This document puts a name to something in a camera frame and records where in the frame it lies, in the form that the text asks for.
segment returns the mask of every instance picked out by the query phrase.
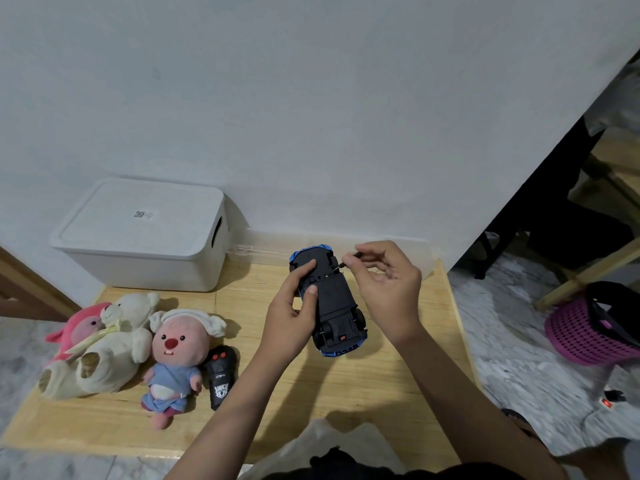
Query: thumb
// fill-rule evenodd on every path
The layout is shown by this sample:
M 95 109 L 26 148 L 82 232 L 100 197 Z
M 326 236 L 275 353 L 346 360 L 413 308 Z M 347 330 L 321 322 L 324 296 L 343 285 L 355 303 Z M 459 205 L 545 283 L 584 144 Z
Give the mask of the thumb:
M 304 320 L 316 324 L 316 303 L 318 302 L 318 287 L 311 285 L 305 291 L 305 297 L 302 300 L 302 307 L 300 307 L 299 317 Z
M 360 288 L 362 288 L 365 284 L 373 281 L 371 273 L 369 272 L 367 267 L 364 266 L 364 263 L 358 258 L 352 255 L 347 255 L 342 258 L 342 262 L 353 273 Z

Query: pink beaver plush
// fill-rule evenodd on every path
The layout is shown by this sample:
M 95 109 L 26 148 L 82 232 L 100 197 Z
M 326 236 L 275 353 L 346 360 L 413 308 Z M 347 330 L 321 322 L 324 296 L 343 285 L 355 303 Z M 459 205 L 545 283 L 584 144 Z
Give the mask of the pink beaver plush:
M 67 351 L 71 347 L 79 344 L 91 334 L 100 330 L 100 325 L 102 325 L 100 312 L 109 305 L 110 303 L 98 303 L 97 305 L 83 308 L 69 318 L 64 328 L 48 334 L 44 338 L 45 342 L 60 344 L 60 350 L 49 363 L 56 360 L 68 359 L 71 355 L 68 354 Z
M 141 405 L 154 413 L 153 428 L 162 429 L 172 416 L 185 412 L 193 391 L 200 392 L 198 365 L 209 353 L 209 337 L 224 337 L 227 324 L 215 315 L 178 308 L 154 313 L 150 325 L 156 334 L 151 350 L 157 363 L 143 377 L 149 392 Z

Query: person's right arm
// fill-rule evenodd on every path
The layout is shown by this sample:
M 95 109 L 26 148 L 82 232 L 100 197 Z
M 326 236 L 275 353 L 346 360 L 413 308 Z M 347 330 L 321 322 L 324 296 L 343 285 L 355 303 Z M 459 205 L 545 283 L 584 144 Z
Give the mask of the person's right arm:
M 406 362 L 460 461 L 489 462 L 526 479 L 565 479 L 564 470 L 466 377 L 420 323 L 422 277 L 392 241 L 359 244 L 343 257 L 372 320 Z M 383 274 L 373 273 L 377 267 Z

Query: blue toy car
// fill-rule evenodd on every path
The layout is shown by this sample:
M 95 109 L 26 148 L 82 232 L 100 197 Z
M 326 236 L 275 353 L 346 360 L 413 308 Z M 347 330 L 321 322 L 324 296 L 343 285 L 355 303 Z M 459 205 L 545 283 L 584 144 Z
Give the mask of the blue toy car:
M 296 251 L 289 258 L 289 272 L 311 259 L 316 260 L 316 268 L 300 280 L 298 293 L 304 300 L 307 288 L 317 286 L 316 328 L 312 338 L 322 355 L 338 357 L 362 345 L 367 339 L 367 325 L 347 280 L 337 269 L 338 261 L 331 247 L 320 244 Z

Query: purple plastic laundry basket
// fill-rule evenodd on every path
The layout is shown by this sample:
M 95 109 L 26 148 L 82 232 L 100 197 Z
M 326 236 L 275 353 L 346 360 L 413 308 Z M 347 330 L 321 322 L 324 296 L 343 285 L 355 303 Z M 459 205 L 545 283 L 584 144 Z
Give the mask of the purple plastic laundry basket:
M 545 332 L 560 355 L 580 365 L 603 365 L 640 358 L 640 349 L 593 329 L 584 295 L 550 314 L 545 322 Z

